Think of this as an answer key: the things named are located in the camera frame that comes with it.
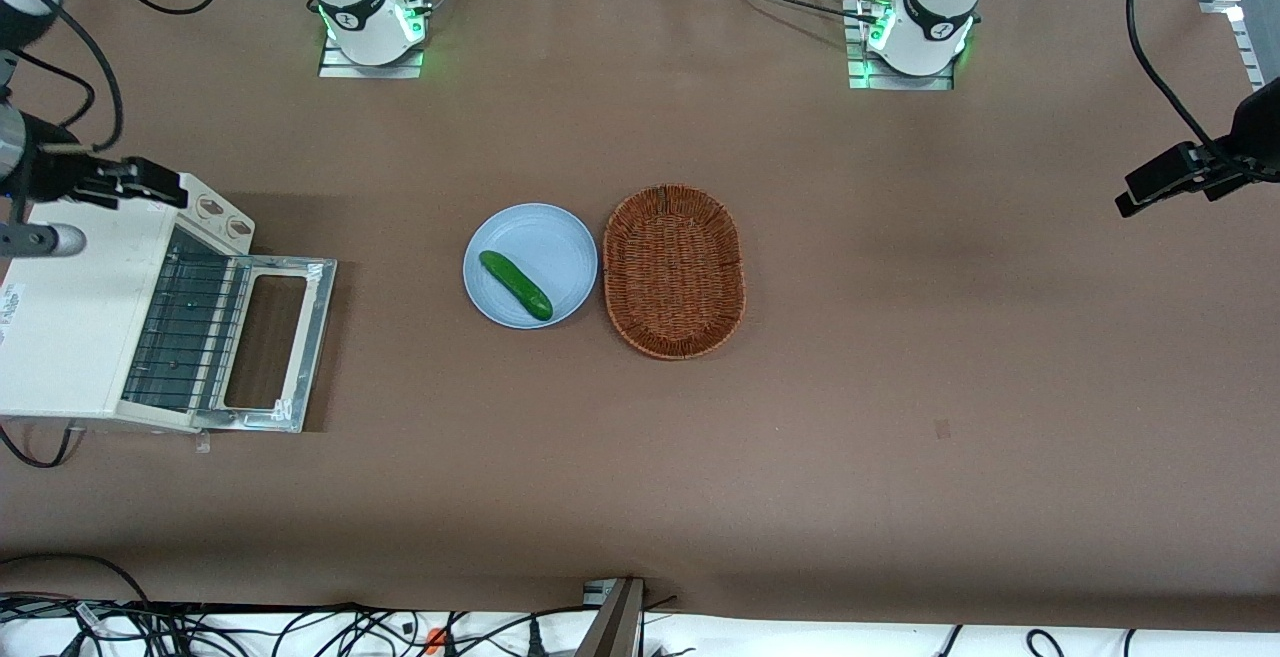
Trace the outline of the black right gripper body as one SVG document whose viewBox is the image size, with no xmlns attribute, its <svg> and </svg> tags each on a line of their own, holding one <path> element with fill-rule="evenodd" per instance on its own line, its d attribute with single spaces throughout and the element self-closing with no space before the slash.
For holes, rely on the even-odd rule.
<svg viewBox="0 0 1280 657">
<path fill-rule="evenodd" d="M 36 204 L 81 201 L 81 188 L 96 177 L 96 159 L 88 154 L 50 154 L 27 145 L 15 161 L 15 199 Z"/>
</svg>

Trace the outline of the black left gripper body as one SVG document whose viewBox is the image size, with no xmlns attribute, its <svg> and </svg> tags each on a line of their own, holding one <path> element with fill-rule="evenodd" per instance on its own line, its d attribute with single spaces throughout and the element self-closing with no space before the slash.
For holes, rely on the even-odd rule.
<svg viewBox="0 0 1280 657">
<path fill-rule="evenodd" d="M 1193 192 L 1203 195 L 1210 202 L 1253 182 L 1253 159 L 1233 154 L 1217 145 L 1201 145 L 1194 150 L 1197 172 L 1193 175 Z"/>
</svg>

